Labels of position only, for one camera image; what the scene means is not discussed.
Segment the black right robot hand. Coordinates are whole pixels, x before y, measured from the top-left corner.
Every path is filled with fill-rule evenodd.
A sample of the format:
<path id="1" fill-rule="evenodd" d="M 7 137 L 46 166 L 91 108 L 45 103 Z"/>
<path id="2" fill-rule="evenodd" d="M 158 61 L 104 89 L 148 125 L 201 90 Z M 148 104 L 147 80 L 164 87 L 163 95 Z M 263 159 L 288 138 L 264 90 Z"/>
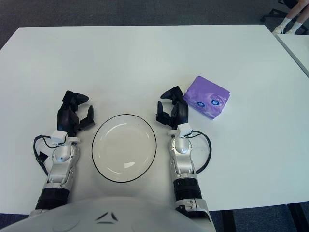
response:
<path id="1" fill-rule="evenodd" d="M 173 108 L 171 113 L 164 112 L 161 101 L 157 103 L 156 121 L 163 125 L 170 126 L 173 130 L 180 124 L 188 123 L 189 110 L 188 104 L 183 98 L 183 93 L 179 86 L 166 91 L 160 96 L 160 99 L 172 100 Z"/>

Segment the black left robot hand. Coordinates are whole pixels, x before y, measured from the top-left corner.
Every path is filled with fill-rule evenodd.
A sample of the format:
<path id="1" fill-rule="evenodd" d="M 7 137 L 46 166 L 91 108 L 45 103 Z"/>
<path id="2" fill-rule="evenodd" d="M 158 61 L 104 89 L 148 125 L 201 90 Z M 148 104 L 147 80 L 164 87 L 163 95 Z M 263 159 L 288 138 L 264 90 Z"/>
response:
<path id="1" fill-rule="evenodd" d="M 94 126 L 94 108 L 92 105 L 88 109 L 86 118 L 79 120 L 76 113 L 78 106 L 88 100 L 89 97 L 84 94 L 67 90 L 57 113 L 57 130 L 66 132 L 69 137 L 76 137 L 79 131 Z"/>

